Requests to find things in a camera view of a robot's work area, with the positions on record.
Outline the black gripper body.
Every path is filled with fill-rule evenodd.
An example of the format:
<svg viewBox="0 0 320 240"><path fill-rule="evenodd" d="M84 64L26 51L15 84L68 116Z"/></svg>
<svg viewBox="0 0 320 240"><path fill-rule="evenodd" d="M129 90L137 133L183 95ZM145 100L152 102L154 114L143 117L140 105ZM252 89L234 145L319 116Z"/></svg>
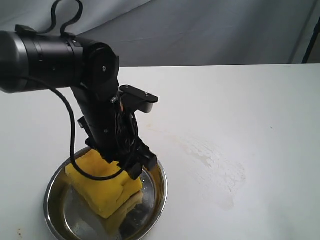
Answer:
<svg viewBox="0 0 320 240"><path fill-rule="evenodd" d="M115 149L115 162L126 172L135 163L149 171L157 165L157 156L138 135L136 111L124 107L122 100L82 100L78 104L83 113L78 123L86 131L86 144L91 149L98 153L100 149Z"/></svg>

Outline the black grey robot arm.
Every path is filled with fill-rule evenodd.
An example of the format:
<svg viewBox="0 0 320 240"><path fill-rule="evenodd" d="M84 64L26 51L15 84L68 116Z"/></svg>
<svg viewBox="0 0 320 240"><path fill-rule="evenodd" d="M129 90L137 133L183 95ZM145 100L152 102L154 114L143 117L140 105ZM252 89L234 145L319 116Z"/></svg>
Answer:
<svg viewBox="0 0 320 240"><path fill-rule="evenodd" d="M158 97L119 85L120 59L105 43L69 34L48 36L17 25L0 33L0 89L13 94L70 88L83 116L69 112L71 134L80 125L86 145L137 179L157 156L138 136L136 111L149 113Z"/></svg>

